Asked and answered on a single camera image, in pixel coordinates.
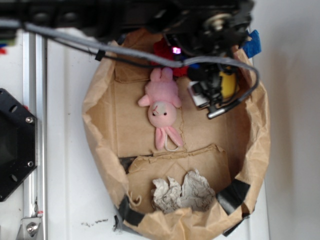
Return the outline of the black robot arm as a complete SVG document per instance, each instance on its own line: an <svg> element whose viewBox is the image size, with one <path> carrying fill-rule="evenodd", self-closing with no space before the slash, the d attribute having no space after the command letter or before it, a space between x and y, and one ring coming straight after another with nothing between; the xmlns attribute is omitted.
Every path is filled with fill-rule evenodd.
<svg viewBox="0 0 320 240"><path fill-rule="evenodd" d="M188 56L219 56L247 39L252 0L3 0L0 39L33 24L76 28L101 42L139 29L161 34Z"/></svg>

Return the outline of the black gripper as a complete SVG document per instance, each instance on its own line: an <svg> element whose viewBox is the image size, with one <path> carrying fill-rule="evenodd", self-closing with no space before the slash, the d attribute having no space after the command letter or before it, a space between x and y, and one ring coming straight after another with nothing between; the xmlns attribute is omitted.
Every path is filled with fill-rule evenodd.
<svg viewBox="0 0 320 240"><path fill-rule="evenodd" d="M162 0L152 7L151 33L161 33L188 57L223 56L247 39L252 0Z"/></svg>

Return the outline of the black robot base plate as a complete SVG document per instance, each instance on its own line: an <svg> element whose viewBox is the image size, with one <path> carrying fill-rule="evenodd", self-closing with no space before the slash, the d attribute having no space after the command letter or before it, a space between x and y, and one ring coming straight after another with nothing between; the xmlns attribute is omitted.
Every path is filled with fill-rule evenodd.
<svg viewBox="0 0 320 240"><path fill-rule="evenodd" d="M37 167L37 118L6 89L0 89L0 201Z"/></svg>

